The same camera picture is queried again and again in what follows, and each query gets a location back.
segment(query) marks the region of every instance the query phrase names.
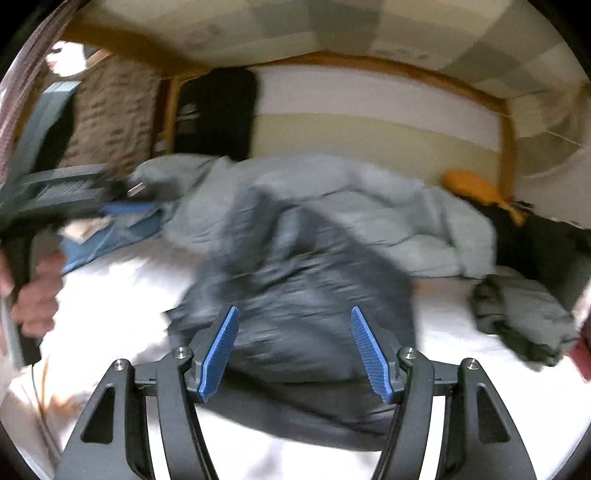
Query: gray cloth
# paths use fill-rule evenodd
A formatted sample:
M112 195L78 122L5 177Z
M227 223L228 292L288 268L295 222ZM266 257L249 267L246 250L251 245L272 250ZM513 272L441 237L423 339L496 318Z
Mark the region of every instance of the gray cloth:
M225 304L240 311L207 408L302 442L382 447L395 407L371 392L350 312L359 306L392 340L415 346L406 273L305 203L251 186L237 194L220 249L196 277L167 312L174 346L188 345Z
M216 160L181 201L165 237L196 252L216 249L245 183L305 203L411 275L482 278L493 270L493 227L469 204L421 180L324 154Z
M538 282L488 275L474 290L477 328L498 334L519 356L555 365L579 334L569 312Z

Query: bed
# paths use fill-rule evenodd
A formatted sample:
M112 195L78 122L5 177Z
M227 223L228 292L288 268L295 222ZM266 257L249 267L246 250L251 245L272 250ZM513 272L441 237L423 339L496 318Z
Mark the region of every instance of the bed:
M41 411L59 449L65 447L93 387L114 359L152 361L167 352L167 321L160 312L180 301L205 256L173 247L156 236L99 258L66 277L56 329L47 335L43 361L34 370ZM550 479L591 421L591 384L583 382L569 358L554 368L534 371L497 337L478 332L467 304L473 284L473 280L459 278L417 283L413 305L419 348L430 359L443 362L477 358L511 412L538 479ZM27 372L13 382L11 395L0 411L21 450L34 444L31 435L40 434L35 429L15 429L8 417L16 411L31 416L34 398ZM442 400L436 398L433 404L421 480L433 478L437 468ZM149 401L150 444L160 480L167 479L168 472L156 411L154 402ZM202 409L199 418L223 479L370 478L379 457L379 452L349 452L279 439ZM35 453L29 457L51 478L51 448L32 450ZM225 461L228 455L232 455L232 462Z

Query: human hand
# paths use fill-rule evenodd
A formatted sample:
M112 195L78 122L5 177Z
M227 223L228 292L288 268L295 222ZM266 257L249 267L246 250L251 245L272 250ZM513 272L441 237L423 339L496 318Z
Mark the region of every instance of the human hand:
M18 293L11 316L15 323L22 325L23 335L41 338L53 330L53 316L58 309L56 295L63 288L61 271L65 264L66 257L59 250L46 255L39 262L35 278ZM0 294L10 295L13 288L12 274L4 252L0 249Z

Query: ceiling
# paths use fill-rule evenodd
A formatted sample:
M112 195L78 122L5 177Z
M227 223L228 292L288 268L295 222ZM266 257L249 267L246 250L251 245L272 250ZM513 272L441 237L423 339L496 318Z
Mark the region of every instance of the ceiling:
M330 50L436 70L500 98L588 81L527 0L93 0L81 16L212 66Z

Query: folded clothes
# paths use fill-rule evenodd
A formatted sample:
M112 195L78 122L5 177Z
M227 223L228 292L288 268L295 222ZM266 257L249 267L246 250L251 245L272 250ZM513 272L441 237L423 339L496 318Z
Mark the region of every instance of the folded clothes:
M556 365L579 339L571 314L534 280L488 275L471 305L476 327L499 335L524 361Z

